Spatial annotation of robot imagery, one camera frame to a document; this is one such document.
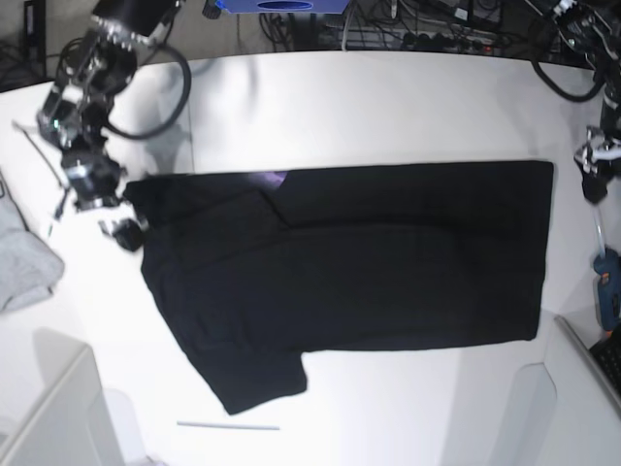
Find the white table surface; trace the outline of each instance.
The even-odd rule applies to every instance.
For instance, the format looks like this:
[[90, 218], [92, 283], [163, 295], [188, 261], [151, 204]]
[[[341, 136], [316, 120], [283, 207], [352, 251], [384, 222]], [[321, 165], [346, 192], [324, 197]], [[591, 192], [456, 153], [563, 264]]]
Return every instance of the white table surface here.
[[[597, 244], [572, 154], [585, 125], [598, 123], [601, 101], [565, 102], [527, 62], [498, 58], [307, 52], [196, 61], [192, 67], [190, 103], [172, 133], [147, 144], [111, 138], [111, 156], [125, 163], [132, 177], [553, 161], [538, 338], [473, 349], [306, 354], [306, 393], [229, 417], [157, 312], [140, 275], [141, 255], [104, 238], [97, 213], [68, 213], [48, 239], [66, 264], [55, 296], [0, 316], [0, 368], [22, 373], [2, 381], [0, 409], [17, 415], [39, 389], [34, 363], [16, 362], [9, 352], [16, 346], [28, 352], [29, 335], [45, 326], [93, 346], [104, 387], [131, 399], [147, 451], [171, 465], [486, 464], [512, 377], [523, 365], [543, 361], [553, 315], [565, 315], [587, 345], [598, 338], [590, 269]], [[573, 92], [590, 85], [586, 72], [546, 70]], [[113, 120], [129, 129], [156, 123], [179, 95], [179, 75], [174, 65], [142, 70], [118, 99]], [[33, 125], [48, 88], [0, 95], [0, 170], [35, 231], [47, 229], [60, 190], [11, 122]], [[45, 152], [59, 159], [55, 150]], [[620, 200], [613, 185], [603, 208], [615, 247], [621, 247]], [[179, 420], [277, 425], [280, 431], [194, 429], [177, 426]]]

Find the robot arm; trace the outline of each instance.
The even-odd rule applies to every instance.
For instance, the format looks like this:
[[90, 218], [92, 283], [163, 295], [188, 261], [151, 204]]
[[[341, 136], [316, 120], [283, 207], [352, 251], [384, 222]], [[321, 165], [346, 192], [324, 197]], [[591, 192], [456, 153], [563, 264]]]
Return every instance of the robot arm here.
[[[175, 17], [181, 0], [101, 0], [93, 10], [95, 24], [83, 38], [61, 52], [51, 91], [37, 116], [43, 138], [61, 150], [61, 167], [76, 191], [79, 210], [115, 207], [122, 169], [106, 154], [102, 129], [143, 140], [168, 129], [187, 102], [191, 74], [183, 56], [155, 37]], [[138, 69], [140, 48], [167, 52], [181, 66], [184, 86], [180, 103], [167, 121], [145, 134], [114, 127], [109, 115], [114, 98]]]

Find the floor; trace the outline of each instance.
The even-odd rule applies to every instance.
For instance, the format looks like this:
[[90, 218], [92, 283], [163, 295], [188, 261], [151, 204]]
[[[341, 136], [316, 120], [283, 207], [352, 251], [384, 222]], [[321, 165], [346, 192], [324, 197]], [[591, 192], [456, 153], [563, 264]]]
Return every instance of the floor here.
[[[171, 44], [188, 59], [272, 50], [259, 27], [258, 15], [223, 13], [218, 20], [209, 20], [201, 14], [204, 3], [204, 0], [187, 0], [171, 36]], [[91, 24], [90, 12], [96, 4], [97, 0], [48, 0], [49, 54], [58, 53], [67, 42], [83, 35]], [[2, 1], [0, 38], [16, 42], [22, 24], [22, 10], [23, 0]]]

